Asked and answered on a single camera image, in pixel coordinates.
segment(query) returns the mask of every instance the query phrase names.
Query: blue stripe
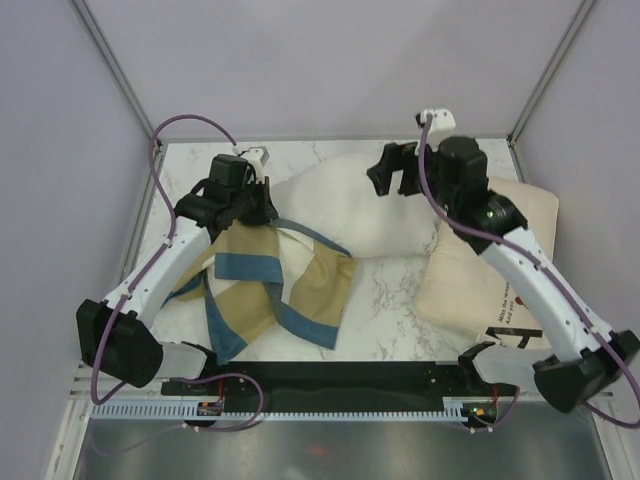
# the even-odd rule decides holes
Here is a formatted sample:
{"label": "blue stripe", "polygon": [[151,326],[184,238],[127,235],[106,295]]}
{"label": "blue stripe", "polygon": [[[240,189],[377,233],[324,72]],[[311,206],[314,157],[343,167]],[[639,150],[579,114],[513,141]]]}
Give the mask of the blue stripe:
{"label": "blue stripe", "polygon": [[286,228],[288,230],[293,230],[293,231],[302,233],[303,235],[306,235],[307,237],[317,242],[320,242],[321,244],[323,244],[326,247],[329,247],[332,250],[336,250],[340,253],[344,253],[347,257],[351,257],[351,254],[349,253],[348,250],[342,248],[340,245],[333,242],[332,240],[329,240],[327,237],[316,232],[315,230],[311,230],[309,227],[300,225],[299,223],[294,222],[293,220],[287,220],[285,218],[276,218],[269,225],[275,228]]}
{"label": "blue stripe", "polygon": [[193,277],[191,280],[185,283],[182,288],[179,288],[175,292],[171,292],[169,296],[165,299],[162,306],[164,307],[167,304],[167,302],[169,302],[169,300],[171,300],[172,298],[179,297],[180,295],[184,295],[185,293],[189,293],[191,290],[198,288],[201,283],[202,283],[202,275],[201,273],[198,273],[195,277]]}
{"label": "blue stripe", "polygon": [[278,323],[295,336],[333,350],[338,339],[338,328],[313,322],[300,315],[286,303],[280,304],[281,318]]}
{"label": "blue stripe", "polygon": [[216,254],[215,276],[221,280],[269,283],[284,281],[278,257],[242,253]]}
{"label": "blue stripe", "polygon": [[204,307],[207,314],[207,326],[209,329],[209,339],[211,340],[211,348],[216,352],[218,365],[229,363],[233,357],[239,354],[247,347],[240,335],[229,328],[224,321],[218,306],[216,305],[211,288],[209,286],[209,278],[207,272],[204,273]]}

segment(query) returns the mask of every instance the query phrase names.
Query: white marble table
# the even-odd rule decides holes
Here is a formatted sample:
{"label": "white marble table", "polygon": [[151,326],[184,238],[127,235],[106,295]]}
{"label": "white marble table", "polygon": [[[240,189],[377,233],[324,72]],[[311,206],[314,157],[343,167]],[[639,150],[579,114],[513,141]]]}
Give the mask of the white marble table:
{"label": "white marble table", "polygon": [[[298,175],[325,159],[347,153],[371,153],[379,157],[384,140],[266,142],[271,158],[266,174],[273,183]],[[489,174],[517,179],[504,140],[480,140],[489,157]],[[241,146],[257,146],[256,143]],[[172,202],[186,194],[209,173],[211,159],[218,153],[232,153],[228,143],[170,144],[161,180]],[[146,255],[168,230],[169,217],[156,193],[140,257]],[[236,360],[455,360],[474,341],[416,318],[411,304],[422,282],[428,258],[413,256],[361,260],[335,350],[301,340],[275,326],[250,344]],[[204,301],[171,302],[158,315],[152,329],[160,340],[189,341],[210,347],[204,315]]]}

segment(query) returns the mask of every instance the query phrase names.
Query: perforated metal strip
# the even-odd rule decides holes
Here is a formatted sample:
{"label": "perforated metal strip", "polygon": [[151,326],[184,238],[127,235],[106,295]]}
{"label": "perforated metal strip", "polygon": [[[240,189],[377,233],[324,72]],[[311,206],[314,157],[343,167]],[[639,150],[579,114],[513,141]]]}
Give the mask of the perforated metal strip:
{"label": "perforated metal strip", "polygon": [[[197,401],[126,400],[94,406],[91,418],[109,420],[246,420],[252,413],[223,413],[211,417],[198,413]],[[445,401],[444,410],[434,412],[332,412],[264,413],[260,420],[274,421],[349,421],[349,422],[462,422],[462,403]]]}

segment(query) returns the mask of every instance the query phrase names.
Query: gray floor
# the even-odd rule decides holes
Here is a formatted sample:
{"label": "gray floor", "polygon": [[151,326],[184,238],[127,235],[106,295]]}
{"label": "gray floor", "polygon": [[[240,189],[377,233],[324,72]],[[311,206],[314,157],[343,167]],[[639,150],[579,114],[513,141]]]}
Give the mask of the gray floor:
{"label": "gray floor", "polygon": [[[170,425],[91,421],[103,450]],[[554,479],[611,478],[593,421],[520,404],[492,434],[435,423],[265,422],[240,433],[178,430],[114,458],[85,445],[78,480],[102,479]]]}

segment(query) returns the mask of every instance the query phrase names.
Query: beige and blue cloth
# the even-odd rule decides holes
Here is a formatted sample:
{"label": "beige and blue cloth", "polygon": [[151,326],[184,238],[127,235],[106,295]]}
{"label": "beige and blue cloth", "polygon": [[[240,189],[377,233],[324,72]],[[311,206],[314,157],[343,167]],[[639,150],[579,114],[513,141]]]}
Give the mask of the beige and blue cloth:
{"label": "beige and blue cloth", "polygon": [[276,324],[333,349],[355,269],[348,251],[295,222],[235,222],[189,267],[169,299],[204,297],[220,364]]}

